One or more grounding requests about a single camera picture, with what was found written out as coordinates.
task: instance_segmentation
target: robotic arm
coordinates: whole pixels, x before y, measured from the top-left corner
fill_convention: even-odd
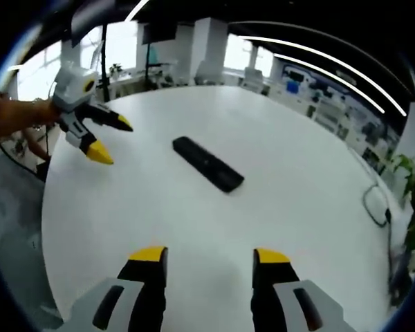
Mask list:
[[[117,278],[108,278],[79,298],[71,319],[57,332],[160,332],[166,310],[167,247],[133,253]],[[254,250],[255,332],[355,332],[342,307],[309,280],[300,281],[280,252]]]
[[[60,110],[58,123],[66,133],[66,140],[82,150],[91,160],[112,165],[113,160],[104,145],[84,126],[89,118],[99,125],[107,125],[123,131],[133,131],[126,118],[95,98],[98,74],[68,63],[61,67],[55,78],[57,85],[53,103]]]

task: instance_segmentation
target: black cable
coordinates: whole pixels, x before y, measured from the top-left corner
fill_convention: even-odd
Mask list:
[[[46,153],[49,156],[48,125],[47,124],[45,124],[45,126],[44,126],[44,137],[46,139]]]
[[[348,146],[349,151],[354,155],[356,154],[356,152],[352,151],[352,148],[350,148]],[[367,188],[367,190],[363,193],[362,195],[362,205],[365,208],[367,214],[371,217],[372,221],[379,227],[379,228],[384,228],[386,227],[386,225],[388,225],[389,227],[387,228],[387,286],[388,286],[388,291],[389,291],[389,295],[391,296],[391,302],[390,304],[392,304],[394,298],[395,298],[395,290],[392,289],[392,278],[394,276],[393,272],[392,272],[392,253],[391,253],[391,242],[392,242],[392,223],[391,223],[391,219],[392,219],[392,215],[390,212],[390,204],[389,204],[389,199],[387,198],[386,193],[384,192],[384,190],[380,187],[380,184],[378,183],[378,179],[376,174],[374,174],[372,169],[367,169],[365,164],[362,163],[359,159],[358,159],[358,154],[355,156],[354,158],[360,163],[360,165],[362,165],[362,167],[365,169],[366,173],[369,174],[369,177],[372,179],[373,184]],[[381,223],[379,221],[377,221],[375,219],[375,217],[372,215],[372,213],[370,212],[369,208],[367,207],[367,195],[368,193],[370,193],[370,191],[372,191],[375,187],[377,187],[382,195],[384,196],[385,200],[386,200],[386,204],[387,204],[387,209],[385,212],[385,222]]]
[[[359,157],[359,155],[355,152],[355,151],[353,151],[352,150],[352,148],[350,148],[349,146],[348,146],[348,150],[352,153],[352,155],[354,156],[354,158],[357,160],[357,162],[362,166],[362,168],[366,171],[366,173],[368,173],[368,175],[369,175],[369,177],[371,178],[371,180],[373,181],[373,184],[369,187],[369,188],[367,188],[366,190],[365,190],[365,192],[363,193],[363,195],[362,195],[362,199],[361,199],[361,202],[362,202],[362,205],[363,205],[363,207],[365,208],[365,210],[366,210],[366,212],[367,212],[367,214],[370,216],[370,218],[372,219],[372,221],[379,227],[379,228],[383,228],[383,227],[385,227],[386,225],[387,225],[387,221],[385,221],[384,223],[381,223],[381,222],[379,222],[378,220],[376,220],[375,219],[375,217],[373,216],[373,214],[370,212],[370,210],[369,210],[369,208],[367,207],[367,195],[374,189],[374,188],[378,188],[379,190],[380,190],[380,192],[381,192],[381,194],[383,195],[383,197],[385,198],[385,200],[386,200],[386,205],[387,205],[387,209],[386,209],[386,211],[389,211],[389,208],[390,208],[390,204],[389,204],[389,199],[387,198],[387,195],[386,195],[386,193],[384,192],[384,190],[380,187],[380,183],[378,182],[378,179],[377,179],[377,174],[375,173],[375,171],[374,170],[372,170],[372,169],[368,169],[366,166],[365,166],[365,164],[364,163],[362,163],[359,159],[358,159],[358,157]]]
[[[102,31],[102,84],[103,84],[103,100],[104,102],[108,102],[109,98],[109,78],[106,75],[106,34],[108,31],[108,24],[103,24],[103,31]]]

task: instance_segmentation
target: led light strip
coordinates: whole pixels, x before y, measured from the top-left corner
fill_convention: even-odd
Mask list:
[[[236,21],[236,22],[229,22],[229,25],[231,24],[272,24],[272,25],[277,25],[277,26],[286,26],[288,28],[295,28],[295,29],[299,29],[299,30],[304,30],[304,31],[309,31],[310,33],[316,33],[318,35],[321,36],[325,36],[328,37],[330,39],[339,41],[341,44],[345,44],[351,48],[353,48],[354,50],[357,50],[358,52],[362,53],[365,57],[368,57],[370,60],[372,60],[373,62],[375,62],[377,65],[379,65],[380,67],[382,67],[382,69],[384,71],[387,71],[398,83],[401,84],[401,86],[406,89],[406,91],[412,95],[413,93],[409,90],[409,88],[400,81],[400,79],[398,77],[396,77],[396,75],[394,75],[394,73],[392,73],[390,71],[390,69],[388,69],[384,64],[382,64],[381,62],[379,62],[375,57],[373,57],[372,55],[370,55],[369,53],[363,51],[361,48],[345,41],[344,39],[340,39],[336,36],[330,35],[328,33],[324,33],[323,31],[320,30],[316,30],[316,29],[312,29],[312,28],[308,28],[306,26],[299,26],[298,24],[291,24],[291,23],[286,23],[286,22],[274,22],[274,21]]]
[[[347,86],[348,88],[354,90],[356,93],[361,95],[365,100],[370,102],[381,113],[385,112],[385,110],[382,109],[381,106],[378,105],[376,102],[374,102],[366,93],[362,92],[360,89],[354,87],[352,84],[346,82],[345,80],[343,80],[341,77],[338,77],[337,75],[334,75],[334,74],[332,74],[328,71],[325,71],[324,69],[322,69],[320,67],[314,66],[313,64],[309,64],[308,62],[295,59],[294,57],[287,57],[287,56],[281,55],[281,54],[274,54],[274,57],[279,57],[281,59],[285,59],[285,60],[288,60],[288,61],[291,61],[291,62],[295,62],[297,64],[301,64],[303,66],[309,67],[309,68],[313,69],[314,71],[318,71],[322,74],[325,74],[325,75],[329,76],[330,78],[333,78],[335,81],[338,81],[339,83],[341,83],[341,84]]]
[[[133,10],[126,16],[125,22],[129,22],[133,19],[134,16],[140,11],[141,8],[145,6],[146,3],[148,3],[149,0],[141,0],[139,3],[137,3],[137,6],[133,8]]]
[[[292,46],[292,47],[295,47],[295,48],[300,48],[302,50],[306,50],[306,51],[314,53],[316,55],[320,55],[320,56],[325,57],[325,58],[327,58],[331,61],[334,61],[337,64],[339,64],[340,66],[343,66],[343,67],[349,69],[353,73],[357,74],[358,76],[360,76],[361,78],[366,80],[368,83],[370,83],[370,85],[374,86],[378,91],[380,91],[398,109],[398,111],[403,116],[407,115],[406,112],[404,111],[404,109],[399,105],[399,103],[397,103],[392,98],[392,96],[390,96],[390,94],[388,94],[381,86],[376,84],[372,79],[368,78],[365,74],[361,73],[359,70],[355,69],[354,67],[347,64],[346,62],[343,62],[343,61],[337,59],[336,57],[333,57],[329,54],[323,53],[319,50],[315,50],[314,48],[310,48],[308,46],[303,46],[303,45],[292,43],[290,41],[285,41],[285,40],[278,40],[278,39],[265,38],[265,37],[253,37],[253,36],[240,36],[240,38],[247,39],[247,40],[258,40],[258,41],[261,41],[261,42],[270,42],[270,43],[277,43],[277,44],[282,44],[282,45],[286,45],[286,46]]]

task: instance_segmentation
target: desk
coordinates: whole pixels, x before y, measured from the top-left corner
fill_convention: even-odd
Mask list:
[[[62,317],[130,253],[169,247],[166,331],[254,331],[252,250],[288,255],[359,331],[387,316],[387,234],[360,199],[371,180],[334,135],[231,86],[138,93],[110,102],[133,133],[87,123],[115,164],[55,148],[42,211],[46,270]],[[172,149],[189,136],[243,174],[219,191]]]
[[[142,76],[139,75],[139,74],[137,74],[135,76],[124,75],[122,77],[119,77],[117,80],[110,77],[109,78],[109,85],[108,85],[109,98],[111,100],[116,99],[117,98],[117,92],[119,91],[118,89],[123,88],[124,90],[126,90],[126,85],[138,82],[141,79],[141,77]]]

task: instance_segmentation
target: black remote control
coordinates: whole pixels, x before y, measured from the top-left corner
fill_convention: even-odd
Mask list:
[[[223,192],[231,192],[244,177],[186,136],[172,142],[174,150]]]

